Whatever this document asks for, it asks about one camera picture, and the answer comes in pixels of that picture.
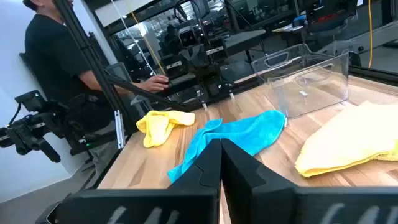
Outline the black aluminium frame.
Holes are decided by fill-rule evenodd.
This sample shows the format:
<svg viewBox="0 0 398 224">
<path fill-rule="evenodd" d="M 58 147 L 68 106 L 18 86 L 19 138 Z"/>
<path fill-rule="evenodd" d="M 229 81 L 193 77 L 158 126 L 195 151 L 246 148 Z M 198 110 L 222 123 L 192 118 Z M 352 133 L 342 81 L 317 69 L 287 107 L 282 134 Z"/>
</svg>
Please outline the black aluminium frame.
<svg viewBox="0 0 398 224">
<path fill-rule="evenodd" d="M 73 36 L 73 40 L 76 42 L 81 53 L 84 55 L 87 64 L 90 66 L 90 68 L 94 72 L 95 77 L 98 79 L 100 87 L 104 90 L 106 98 L 112 106 L 113 110 L 119 110 L 122 112 L 123 116 L 131 119 L 131 116 L 128 114 L 126 107 L 123 105 L 119 94 L 116 92 L 114 85 L 123 87 L 127 91 L 133 91 L 134 93 L 142 95 L 150 100 L 157 101 L 164 107 L 172 108 L 173 110 L 190 112 L 200 107 L 199 102 L 190 104 L 178 104 L 173 101 L 169 101 L 160 95 L 150 93 L 143 90 L 142 88 L 136 87 L 127 81 L 119 80 L 115 77 L 108 76 L 106 74 L 106 70 L 104 69 L 100 61 L 96 58 L 95 51 L 88 42 L 85 31 L 80 21 L 78 20 L 75 12 L 73 11 L 71 5 L 67 2 L 67 0 L 53 0 L 53 3 L 57 7 L 59 13 L 62 16 L 62 19 L 68 27 L 68 30 Z M 381 70 L 373 70 L 356 66 L 350 66 L 349 72 L 351 73 L 352 78 L 356 77 L 362 80 L 369 80 L 376 83 L 383 83 L 389 86 L 394 86 L 396 88 L 396 93 L 398 93 L 398 74 L 396 73 L 383 72 Z"/>
</svg>

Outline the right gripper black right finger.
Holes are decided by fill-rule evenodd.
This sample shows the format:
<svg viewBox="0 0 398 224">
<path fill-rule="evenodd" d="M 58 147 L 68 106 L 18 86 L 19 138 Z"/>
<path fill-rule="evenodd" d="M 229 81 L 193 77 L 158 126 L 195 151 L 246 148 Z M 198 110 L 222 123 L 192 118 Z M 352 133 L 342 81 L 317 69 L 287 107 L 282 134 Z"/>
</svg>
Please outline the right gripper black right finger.
<svg viewBox="0 0 398 224">
<path fill-rule="evenodd" d="M 229 139 L 221 145 L 232 224 L 398 224 L 398 187 L 300 187 Z"/>
</svg>

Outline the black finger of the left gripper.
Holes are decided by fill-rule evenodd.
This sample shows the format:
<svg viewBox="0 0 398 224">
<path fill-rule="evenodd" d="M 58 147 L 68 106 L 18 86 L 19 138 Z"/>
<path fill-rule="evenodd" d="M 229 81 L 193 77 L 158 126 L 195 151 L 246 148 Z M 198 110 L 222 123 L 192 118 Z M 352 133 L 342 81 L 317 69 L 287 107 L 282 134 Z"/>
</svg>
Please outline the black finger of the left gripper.
<svg viewBox="0 0 398 224">
<path fill-rule="evenodd" d="M 193 49 L 182 50 L 182 56 L 185 58 L 189 70 L 194 70 L 191 60 L 193 59 Z"/>
<path fill-rule="evenodd" d="M 207 54 L 204 45 L 194 46 L 194 66 L 205 67 L 207 65 Z"/>
</svg>

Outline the silver metal bracket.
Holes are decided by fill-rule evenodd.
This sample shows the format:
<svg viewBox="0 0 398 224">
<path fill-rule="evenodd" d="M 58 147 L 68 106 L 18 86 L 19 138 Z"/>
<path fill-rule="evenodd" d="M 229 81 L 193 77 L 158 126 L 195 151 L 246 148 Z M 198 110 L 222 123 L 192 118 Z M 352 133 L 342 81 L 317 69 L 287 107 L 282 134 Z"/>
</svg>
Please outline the silver metal bracket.
<svg viewBox="0 0 398 224">
<path fill-rule="evenodd" d="M 125 147 L 125 133 L 124 133 L 124 123 L 123 123 L 123 115 L 119 110 L 114 111 L 114 120 L 116 127 L 116 137 L 118 142 L 118 149 L 122 150 Z"/>
</svg>

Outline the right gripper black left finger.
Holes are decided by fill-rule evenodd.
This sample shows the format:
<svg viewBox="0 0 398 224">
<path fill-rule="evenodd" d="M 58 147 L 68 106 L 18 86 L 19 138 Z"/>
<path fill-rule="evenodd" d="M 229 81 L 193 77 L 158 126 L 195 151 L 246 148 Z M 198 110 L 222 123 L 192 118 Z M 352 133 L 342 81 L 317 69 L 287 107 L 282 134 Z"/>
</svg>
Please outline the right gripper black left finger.
<svg viewBox="0 0 398 224">
<path fill-rule="evenodd" d="M 218 224 L 221 141 L 212 140 L 166 189 L 85 190 L 57 207 L 55 224 Z"/>
</svg>

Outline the blue microfiber towel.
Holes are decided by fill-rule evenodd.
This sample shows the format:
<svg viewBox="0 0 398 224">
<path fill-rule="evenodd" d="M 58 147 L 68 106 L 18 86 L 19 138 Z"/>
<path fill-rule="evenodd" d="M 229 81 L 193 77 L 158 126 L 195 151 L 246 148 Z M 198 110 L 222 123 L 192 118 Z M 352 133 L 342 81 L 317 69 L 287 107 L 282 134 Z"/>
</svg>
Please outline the blue microfiber towel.
<svg viewBox="0 0 398 224">
<path fill-rule="evenodd" d="M 257 116 L 229 123 L 224 123 L 222 119 L 210 120 L 204 128 L 195 133 L 183 162 L 169 170 L 167 175 L 171 183 L 174 183 L 213 139 L 229 139 L 249 155 L 255 156 L 276 142 L 285 128 L 286 121 L 286 115 L 278 110 L 267 110 Z"/>
</svg>

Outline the yellow microfiber towel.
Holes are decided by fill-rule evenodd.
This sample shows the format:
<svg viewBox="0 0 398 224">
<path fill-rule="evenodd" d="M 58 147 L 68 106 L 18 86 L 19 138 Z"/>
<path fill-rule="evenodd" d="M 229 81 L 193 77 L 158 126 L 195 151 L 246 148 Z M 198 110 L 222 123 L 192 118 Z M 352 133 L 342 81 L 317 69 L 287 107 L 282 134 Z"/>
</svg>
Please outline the yellow microfiber towel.
<svg viewBox="0 0 398 224">
<path fill-rule="evenodd" d="M 311 177 L 371 160 L 398 161 L 398 104 L 345 108 L 305 141 L 295 168 Z"/>
<path fill-rule="evenodd" d="M 149 111 L 136 122 L 136 126 L 140 132 L 145 134 L 144 147 L 150 148 L 163 145 L 176 126 L 191 126 L 194 122 L 194 113 L 175 110 Z"/>
</svg>

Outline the person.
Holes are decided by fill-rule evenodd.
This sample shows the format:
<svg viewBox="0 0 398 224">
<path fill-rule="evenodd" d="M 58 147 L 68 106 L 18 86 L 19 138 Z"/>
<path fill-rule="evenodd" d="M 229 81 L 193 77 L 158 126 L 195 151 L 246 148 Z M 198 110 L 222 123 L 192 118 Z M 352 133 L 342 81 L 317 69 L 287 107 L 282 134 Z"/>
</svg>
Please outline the person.
<svg viewBox="0 0 398 224">
<path fill-rule="evenodd" d="M 25 52 L 47 99 L 67 105 L 85 96 L 74 120 L 89 133 L 111 131 L 114 112 L 53 1 L 22 2 L 35 12 L 25 31 Z"/>
</svg>

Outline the clear plastic bin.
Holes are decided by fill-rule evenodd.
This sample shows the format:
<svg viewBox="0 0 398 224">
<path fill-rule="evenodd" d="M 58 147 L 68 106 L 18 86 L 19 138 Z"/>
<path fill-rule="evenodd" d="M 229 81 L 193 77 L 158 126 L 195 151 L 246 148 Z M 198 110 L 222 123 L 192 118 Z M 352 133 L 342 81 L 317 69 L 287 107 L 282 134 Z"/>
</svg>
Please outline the clear plastic bin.
<svg viewBox="0 0 398 224">
<path fill-rule="evenodd" d="M 298 44 L 251 63 L 272 106 L 294 118 L 348 99 L 349 51 L 313 52 Z"/>
</svg>

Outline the grey desk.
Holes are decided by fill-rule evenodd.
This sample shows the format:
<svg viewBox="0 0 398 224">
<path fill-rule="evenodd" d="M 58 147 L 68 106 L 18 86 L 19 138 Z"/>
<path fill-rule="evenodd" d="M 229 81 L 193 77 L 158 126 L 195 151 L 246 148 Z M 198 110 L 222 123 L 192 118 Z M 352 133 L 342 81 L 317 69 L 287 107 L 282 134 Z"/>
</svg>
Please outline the grey desk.
<svg viewBox="0 0 398 224">
<path fill-rule="evenodd" d="M 225 38 L 226 51 L 228 55 L 234 55 L 242 51 L 247 51 L 260 44 L 266 36 L 264 29 L 248 32 L 240 32 Z"/>
</svg>

